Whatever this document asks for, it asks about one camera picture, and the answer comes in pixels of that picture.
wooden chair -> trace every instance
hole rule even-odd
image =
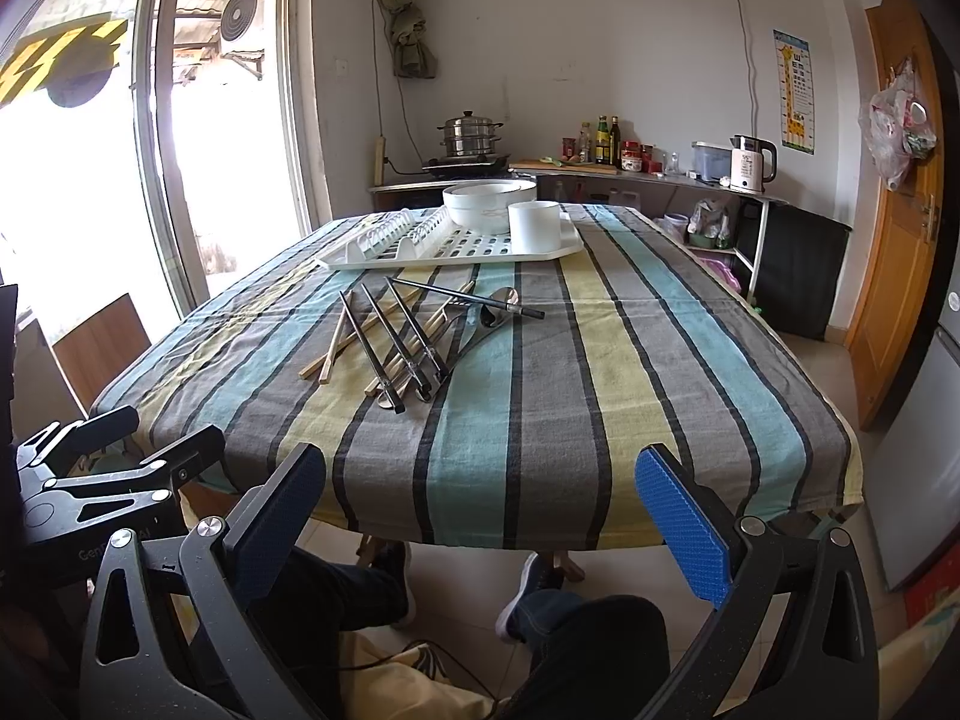
[[[88,413],[104,388],[148,348],[150,338],[129,294],[120,295],[53,344],[66,380]]]

curtain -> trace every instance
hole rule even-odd
[[[402,79],[433,79],[437,60],[424,44],[426,19],[414,0],[380,0],[391,15],[390,45],[394,75]]]

plastic bag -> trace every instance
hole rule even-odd
[[[720,218],[720,235],[717,236],[717,247],[730,248],[730,242],[730,214],[724,208],[723,217]]]
[[[923,89],[906,59],[893,82],[864,106],[860,128],[877,170],[890,190],[895,190],[910,170],[911,159],[925,159],[937,145],[923,104]]]
[[[727,209],[723,201],[703,199],[693,209],[693,215],[690,217],[690,224],[686,225],[686,231],[692,235],[716,238],[723,228],[723,216],[726,213]]]

black clamp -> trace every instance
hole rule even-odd
[[[237,717],[209,697],[208,674],[190,656],[203,637],[244,716],[323,720],[245,610],[270,591],[325,478],[323,453],[298,445],[226,519],[207,517],[187,536],[158,541],[141,541],[130,528],[115,532],[88,618],[80,716]],[[192,601],[201,627],[194,645],[187,644],[176,621],[171,593]]]
[[[712,718],[771,598],[784,592],[784,619],[750,697],[723,717],[877,717],[877,640],[845,530],[813,541],[783,536],[758,517],[734,517],[663,445],[637,458],[637,492],[691,589],[715,608],[637,720]]]
[[[222,461],[224,435],[209,425],[141,461],[137,469],[62,477],[83,455],[133,433],[131,406],[61,427],[24,442],[16,465],[24,508],[20,565],[34,581],[60,587],[97,575],[107,539],[119,525],[141,538],[186,533],[178,490]]]

giraffe poster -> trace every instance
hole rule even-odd
[[[810,45],[774,29],[781,80],[781,135],[784,146],[813,153],[813,67]]]

